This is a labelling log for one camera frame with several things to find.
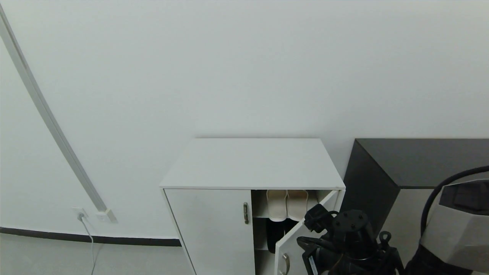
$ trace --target open cabinet door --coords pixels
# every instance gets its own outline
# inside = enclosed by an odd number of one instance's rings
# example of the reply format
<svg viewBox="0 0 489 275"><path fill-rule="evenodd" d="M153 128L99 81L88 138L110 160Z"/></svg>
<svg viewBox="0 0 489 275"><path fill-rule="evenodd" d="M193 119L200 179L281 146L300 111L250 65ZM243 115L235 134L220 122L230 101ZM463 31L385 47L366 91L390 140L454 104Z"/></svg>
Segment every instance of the open cabinet door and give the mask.
<svg viewBox="0 0 489 275"><path fill-rule="evenodd" d="M331 191L320 204L327 210L338 210L341 206L344 190ZM304 275L307 274L306 266L302 260L304 250L297 244L297 238L300 236L319 238L326 234L326 231L321 233L310 232L304 225L302 219L292 230L290 230L275 247L275 275Z"/></svg>

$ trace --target cabinet handle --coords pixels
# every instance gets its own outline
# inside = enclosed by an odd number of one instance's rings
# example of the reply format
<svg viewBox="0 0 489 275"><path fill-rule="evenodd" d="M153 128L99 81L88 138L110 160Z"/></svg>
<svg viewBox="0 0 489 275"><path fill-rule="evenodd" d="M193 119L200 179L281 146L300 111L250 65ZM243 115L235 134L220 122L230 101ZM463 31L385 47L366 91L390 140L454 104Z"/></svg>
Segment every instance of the cabinet handle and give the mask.
<svg viewBox="0 0 489 275"><path fill-rule="evenodd" d="M249 224L248 219L248 203L243 204L243 216L244 216L244 224Z"/></svg>
<svg viewBox="0 0 489 275"><path fill-rule="evenodd" d="M289 255L284 254L282 256L282 258L284 258L284 260L285 260L285 272L280 271L280 275L287 275L287 274L289 274L289 270L290 270L290 259L289 259Z"/></svg>

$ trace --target floor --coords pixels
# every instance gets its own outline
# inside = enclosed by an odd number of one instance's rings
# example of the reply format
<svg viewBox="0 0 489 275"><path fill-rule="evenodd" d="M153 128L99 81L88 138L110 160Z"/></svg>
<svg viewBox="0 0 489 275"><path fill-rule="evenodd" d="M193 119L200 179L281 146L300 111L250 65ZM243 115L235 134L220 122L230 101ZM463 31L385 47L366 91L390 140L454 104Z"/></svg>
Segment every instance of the floor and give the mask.
<svg viewBox="0 0 489 275"><path fill-rule="evenodd" d="M94 275L190 275L181 247L94 244ZM90 275L90 243L0 234L1 275Z"/></svg>

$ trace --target slipper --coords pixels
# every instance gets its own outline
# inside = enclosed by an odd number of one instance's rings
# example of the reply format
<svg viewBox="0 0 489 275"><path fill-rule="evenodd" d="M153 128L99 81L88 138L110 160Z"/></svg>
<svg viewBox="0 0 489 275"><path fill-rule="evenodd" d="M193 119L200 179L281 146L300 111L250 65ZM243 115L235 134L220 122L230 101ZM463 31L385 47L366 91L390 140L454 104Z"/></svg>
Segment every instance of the slipper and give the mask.
<svg viewBox="0 0 489 275"><path fill-rule="evenodd" d="M287 191L267 190L268 217L274 222L287 219Z"/></svg>
<svg viewBox="0 0 489 275"><path fill-rule="evenodd" d="M307 212L307 199L309 193L306 190L289 190L287 198L287 213L290 219L299 222Z"/></svg>

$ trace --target black cable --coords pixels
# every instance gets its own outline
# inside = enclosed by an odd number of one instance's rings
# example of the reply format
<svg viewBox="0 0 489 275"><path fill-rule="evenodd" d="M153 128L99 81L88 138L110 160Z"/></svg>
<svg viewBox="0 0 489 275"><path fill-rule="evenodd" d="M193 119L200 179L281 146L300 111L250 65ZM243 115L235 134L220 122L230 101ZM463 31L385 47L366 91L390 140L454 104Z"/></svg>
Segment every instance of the black cable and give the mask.
<svg viewBox="0 0 489 275"><path fill-rule="evenodd" d="M434 190L431 192L431 194L428 197L428 200L426 201L426 204L424 205L423 208L423 213L421 215L421 236L423 236L424 230L426 229L426 223L428 221L428 212L431 208L431 205L435 201L436 196L440 193L442 190L443 186L448 185L458 179L464 178L466 176L474 175L474 174L479 174L479 173L484 173L484 172L489 172L489 165L488 166L481 166L469 170L462 171L460 173L457 173L446 180L442 181Z"/></svg>

